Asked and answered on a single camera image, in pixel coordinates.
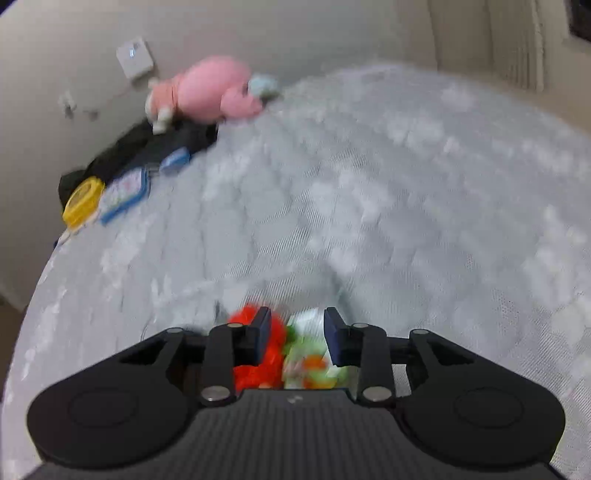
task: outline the bed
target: bed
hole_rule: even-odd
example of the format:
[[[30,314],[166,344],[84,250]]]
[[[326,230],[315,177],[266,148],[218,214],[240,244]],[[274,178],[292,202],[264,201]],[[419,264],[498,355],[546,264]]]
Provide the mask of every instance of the bed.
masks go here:
[[[54,251],[6,386],[4,478],[39,464],[25,415],[43,388],[246,299],[426,327],[545,385],[567,416],[553,464],[591,478],[589,152],[453,77],[374,64],[300,81]]]

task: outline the yellow lid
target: yellow lid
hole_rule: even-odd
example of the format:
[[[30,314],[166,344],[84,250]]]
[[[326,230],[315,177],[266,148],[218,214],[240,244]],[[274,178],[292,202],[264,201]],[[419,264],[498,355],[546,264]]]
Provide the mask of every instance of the yellow lid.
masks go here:
[[[61,216],[70,230],[79,227],[95,212],[104,189],[105,184],[96,177],[90,177],[78,185]]]

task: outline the plush toy arm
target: plush toy arm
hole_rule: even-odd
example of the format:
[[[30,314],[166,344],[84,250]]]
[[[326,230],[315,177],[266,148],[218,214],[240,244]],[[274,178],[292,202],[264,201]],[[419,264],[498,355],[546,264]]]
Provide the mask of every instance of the plush toy arm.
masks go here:
[[[148,88],[150,90],[152,90],[159,83],[160,83],[160,80],[158,80],[156,77],[152,77],[152,78],[150,78],[150,80],[148,80]]]
[[[274,99],[279,96],[279,82],[271,75],[255,73],[248,81],[248,93],[261,100]]]
[[[161,108],[158,112],[158,119],[152,125],[154,135],[160,135],[166,132],[170,122],[174,117],[174,111],[170,107]]]
[[[227,118],[249,118],[262,112],[262,102],[244,93],[242,87],[231,87],[222,96],[220,110]]]

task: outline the window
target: window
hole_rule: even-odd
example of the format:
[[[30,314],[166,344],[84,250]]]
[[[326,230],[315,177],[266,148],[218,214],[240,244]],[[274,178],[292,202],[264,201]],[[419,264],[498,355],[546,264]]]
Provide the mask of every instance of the window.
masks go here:
[[[14,0],[0,0],[0,15],[2,15],[2,12],[4,12],[13,1]]]
[[[591,41],[591,0],[570,1],[570,31],[573,35]]]

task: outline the white light switch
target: white light switch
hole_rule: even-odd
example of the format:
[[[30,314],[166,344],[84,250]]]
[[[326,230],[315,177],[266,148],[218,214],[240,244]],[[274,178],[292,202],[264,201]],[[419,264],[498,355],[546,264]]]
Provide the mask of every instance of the white light switch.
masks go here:
[[[141,37],[126,42],[117,48],[117,59],[129,80],[141,77],[154,68],[154,61]]]

